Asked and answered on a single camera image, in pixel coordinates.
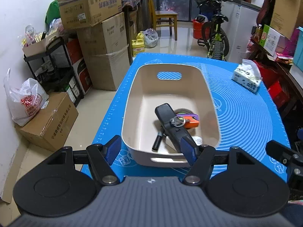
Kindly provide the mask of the white pill bottle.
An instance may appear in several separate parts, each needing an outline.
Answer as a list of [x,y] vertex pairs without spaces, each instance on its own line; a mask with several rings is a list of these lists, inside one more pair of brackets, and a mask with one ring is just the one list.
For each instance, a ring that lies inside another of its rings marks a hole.
[[203,144],[203,140],[200,136],[192,136],[192,139],[194,140],[195,144],[198,146]]

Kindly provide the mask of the orange purple utility knife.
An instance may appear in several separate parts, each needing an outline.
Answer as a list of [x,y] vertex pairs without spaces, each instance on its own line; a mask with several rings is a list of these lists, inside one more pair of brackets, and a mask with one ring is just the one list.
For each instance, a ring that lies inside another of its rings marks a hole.
[[197,128],[200,124],[199,116],[197,114],[185,114],[185,113],[179,113],[177,114],[177,117],[182,117],[185,119],[184,127],[186,129],[191,128]]

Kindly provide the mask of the white tape roll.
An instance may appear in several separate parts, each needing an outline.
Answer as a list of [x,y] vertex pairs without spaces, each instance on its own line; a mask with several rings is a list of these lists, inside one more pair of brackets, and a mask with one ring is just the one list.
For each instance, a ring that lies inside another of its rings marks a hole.
[[185,108],[175,109],[174,112],[175,112],[176,115],[192,115],[192,114],[194,114],[193,111],[191,111],[189,109],[185,109]]

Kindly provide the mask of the black marker pen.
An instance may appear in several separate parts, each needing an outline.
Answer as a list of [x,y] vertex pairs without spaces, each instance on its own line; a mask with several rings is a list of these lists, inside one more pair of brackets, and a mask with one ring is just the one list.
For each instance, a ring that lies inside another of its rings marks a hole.
[[163,135],[164,135],[164,129],[161,128],[156,136],[156,139],[154,141],[154,144],[152,146],[152,150],[157,152],[158,149],[159,149],[159,146],[161,144],[161,141],[162,141],[162,138],[163,138]]

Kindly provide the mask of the beige plastic storage bin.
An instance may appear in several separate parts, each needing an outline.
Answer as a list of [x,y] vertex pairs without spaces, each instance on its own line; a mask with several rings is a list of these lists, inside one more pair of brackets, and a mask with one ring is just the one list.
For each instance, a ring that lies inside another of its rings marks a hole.
[[203,144],[218,147],[221,139],[212,94],[202,72],[181,64],[148,64],[136,72],[127,97],[122,140],[133,160],[142,166],[187,167],[183,154],[165,140],[158,151],[152,146],[161,128],[156,107],[168,103],[173,110],[187,109],[199,116],[189,133]]

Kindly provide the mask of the white power adapter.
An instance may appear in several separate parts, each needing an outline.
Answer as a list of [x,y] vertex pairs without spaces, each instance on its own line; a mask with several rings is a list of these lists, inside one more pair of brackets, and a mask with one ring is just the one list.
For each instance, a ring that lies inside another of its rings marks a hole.
[[170,140],[169,136],[165,137],[165,143],[166,145],[168,145],[170,148],[172,148],[174,151],[176,151],[176,148],[174,146],[174,144],[172,143],[172,141]]

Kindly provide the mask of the tissue pack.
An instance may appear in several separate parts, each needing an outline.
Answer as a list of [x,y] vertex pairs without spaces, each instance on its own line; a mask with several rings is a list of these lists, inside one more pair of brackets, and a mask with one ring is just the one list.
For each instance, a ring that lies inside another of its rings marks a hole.
[[256,93],[262,82],[262,77],[257,64],[249,59],[243,59],[233,72],[232,80]]

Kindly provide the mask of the teal plastic crate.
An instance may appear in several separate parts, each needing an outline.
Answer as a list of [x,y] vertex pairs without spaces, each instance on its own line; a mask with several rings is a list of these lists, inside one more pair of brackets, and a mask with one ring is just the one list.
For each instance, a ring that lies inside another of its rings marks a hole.
[[303,29],[302,27],[298,27],[299,30],[299,36],[298,41],[293,57],[293,63],[302,70],[303,65]]

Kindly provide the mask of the white plastic shopping bag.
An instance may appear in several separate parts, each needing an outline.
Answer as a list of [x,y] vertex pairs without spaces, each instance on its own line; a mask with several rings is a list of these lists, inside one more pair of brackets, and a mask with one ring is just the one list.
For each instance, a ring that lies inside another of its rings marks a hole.
[[4,89],[12,120],[21,127],[37,115],[49,98],[41,84],[33,78],[24,81],[19,89],[12,87],[10,69],[4,77]]

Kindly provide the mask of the black metal shelf rack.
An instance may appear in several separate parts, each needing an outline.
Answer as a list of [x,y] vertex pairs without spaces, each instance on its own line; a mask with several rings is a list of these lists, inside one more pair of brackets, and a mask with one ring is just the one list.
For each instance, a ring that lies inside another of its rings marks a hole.
[[52,40],[42,53],[24,56],[24,61],[46,92],[66,92],[75,106],[84,98],[63,37]]

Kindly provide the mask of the large lower cardboard box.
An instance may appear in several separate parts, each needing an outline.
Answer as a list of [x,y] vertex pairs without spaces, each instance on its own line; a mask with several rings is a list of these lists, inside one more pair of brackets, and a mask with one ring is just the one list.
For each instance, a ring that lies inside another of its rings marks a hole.
[[124,13],[78,29],[77,37],[93,87],[116,91],[130,67]]

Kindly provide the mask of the bicycle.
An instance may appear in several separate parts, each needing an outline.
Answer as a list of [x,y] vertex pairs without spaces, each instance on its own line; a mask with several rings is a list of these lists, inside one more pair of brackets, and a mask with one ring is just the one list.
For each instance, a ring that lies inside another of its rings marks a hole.
[[199,8],[197,21],[202,22],[201,36],[198,45],[207,47],[207,57],[225,61],[230,51],[227,34],[222,29],[222,24],[228,22],[227,16],[221,13],[221,4],[228,0],[195,0]]

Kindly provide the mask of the red bucket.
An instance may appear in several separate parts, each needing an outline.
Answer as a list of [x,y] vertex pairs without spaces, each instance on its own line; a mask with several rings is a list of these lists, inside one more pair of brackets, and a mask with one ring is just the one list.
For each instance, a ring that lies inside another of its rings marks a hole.
[[[202,26],[204,23],[208,22],[208,19],[204,19],[202,22],[197,21],[196,19],[192,20],[193,22],[193,37],[195,39],[203,38],[202,36]],[[205,28],[205,39],[209,39],[209,27]]]

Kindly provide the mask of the wooden chair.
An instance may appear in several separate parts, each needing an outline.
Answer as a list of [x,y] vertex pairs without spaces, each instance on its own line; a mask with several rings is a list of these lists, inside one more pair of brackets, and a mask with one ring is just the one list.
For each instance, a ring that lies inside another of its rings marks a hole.
[[174,11],[157,11],[153,0],[147,0],[151,27],[156,30],[161,27],[169,27],[170,36],[172,36],[172,28],[174,28],[174,38],[178,39],[178,13]]

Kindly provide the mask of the top stacked cardboard box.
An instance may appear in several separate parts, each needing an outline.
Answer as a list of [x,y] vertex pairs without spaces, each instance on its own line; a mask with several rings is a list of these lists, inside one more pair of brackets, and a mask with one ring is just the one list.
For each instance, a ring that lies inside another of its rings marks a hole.
[[122,0],[57,0],[64,29],[92,27],[122,11]]

